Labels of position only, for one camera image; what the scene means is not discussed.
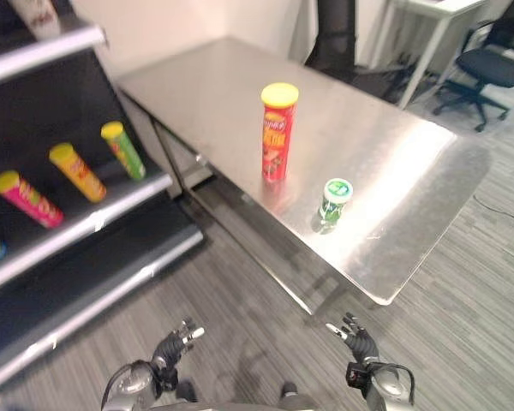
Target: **white lid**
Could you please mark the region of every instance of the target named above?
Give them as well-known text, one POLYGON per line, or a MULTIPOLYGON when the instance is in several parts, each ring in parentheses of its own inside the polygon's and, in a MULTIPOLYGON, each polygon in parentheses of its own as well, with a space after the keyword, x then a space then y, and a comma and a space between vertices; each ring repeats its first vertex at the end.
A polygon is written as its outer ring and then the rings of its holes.
POLYGON ((324 197, 335 204, 344 204, 353 193, 352 184, 342 178, 332 178, 324 186, 324 197))

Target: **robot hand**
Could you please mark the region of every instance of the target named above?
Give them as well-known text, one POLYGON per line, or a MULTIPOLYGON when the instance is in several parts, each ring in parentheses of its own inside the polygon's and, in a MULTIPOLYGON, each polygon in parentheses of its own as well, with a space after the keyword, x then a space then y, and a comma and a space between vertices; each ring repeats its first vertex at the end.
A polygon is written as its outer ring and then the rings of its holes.
POLYGON ((182 353, 192 348, 191 342, 203 334, 203 328, 196 328, 192 319, 185 319, 178 330, 172 331, 158 344, 150 361, 138 360, 115 372, 105 388, 101 409, 149 409, 164 391, 176 388, 175 365, 182 353))
POLYGON ((380 362, 374 339, 356 320, 354 315, 346 313, 343 317, 346 326, 341 329, 333 324, 326 324, 331 332, 344 341, 356 359, 356 362, 349 363, 346 370, 348 386, 362 392, 370 410, 412 409, 415 391, 413 373, 405 366, 380 362), (397 370, 405 370, 409 374, 409 391, 400 382, 397 370))

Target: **pink pringles can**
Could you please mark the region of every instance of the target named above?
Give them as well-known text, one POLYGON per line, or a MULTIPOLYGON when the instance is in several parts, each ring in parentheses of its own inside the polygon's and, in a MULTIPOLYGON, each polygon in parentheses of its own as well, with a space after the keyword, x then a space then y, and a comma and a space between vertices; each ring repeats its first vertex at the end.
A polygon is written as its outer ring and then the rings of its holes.
POLYGON ((0 174, 0 195, 47 229, 57 227, 63 220, 61 210, 36 191, 17 171, 9 170, 0 174))

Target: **green can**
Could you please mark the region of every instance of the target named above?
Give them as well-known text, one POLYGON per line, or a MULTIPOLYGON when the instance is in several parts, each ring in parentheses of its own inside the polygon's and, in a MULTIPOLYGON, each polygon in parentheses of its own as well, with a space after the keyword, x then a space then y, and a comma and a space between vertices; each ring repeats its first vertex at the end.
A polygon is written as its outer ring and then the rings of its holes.
POLYGON ((145 166, 131 144, 121 122, 107 122, 101 128, 101 137, 106 140, 131 178, 140 180, 145 176, 145 166))
POLYGON ((352 197, 352 185, 342 178, 332 178, 324 186, 319 214, 322 223, 335 225, 341 218, 344 205, 352 197))

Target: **yellow lid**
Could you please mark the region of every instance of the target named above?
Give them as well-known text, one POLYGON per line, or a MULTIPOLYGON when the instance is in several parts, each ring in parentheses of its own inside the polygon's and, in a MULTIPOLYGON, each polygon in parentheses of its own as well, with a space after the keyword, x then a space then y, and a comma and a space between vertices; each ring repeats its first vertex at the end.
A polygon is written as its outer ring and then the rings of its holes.
POLYGON ((0 174, 0 194, 6 193, 19 184, 19 173, 14 170, 4 171, 0 174))
POLYGON ((53 163, 62 163, 73 155, 76 155, 75 148, 70 143, 57 144, 50 150, 50 160, 53 163))
POLYGON ((107 122, 101 128, 101 137, 105 140, 114 139, 123 131, 123 124, 121 122, 107 122))
POLYGON ((272 83, 263 88, 260 99, 274 109, 284 109, 297 102, 299 89, 290 83, 272 83))

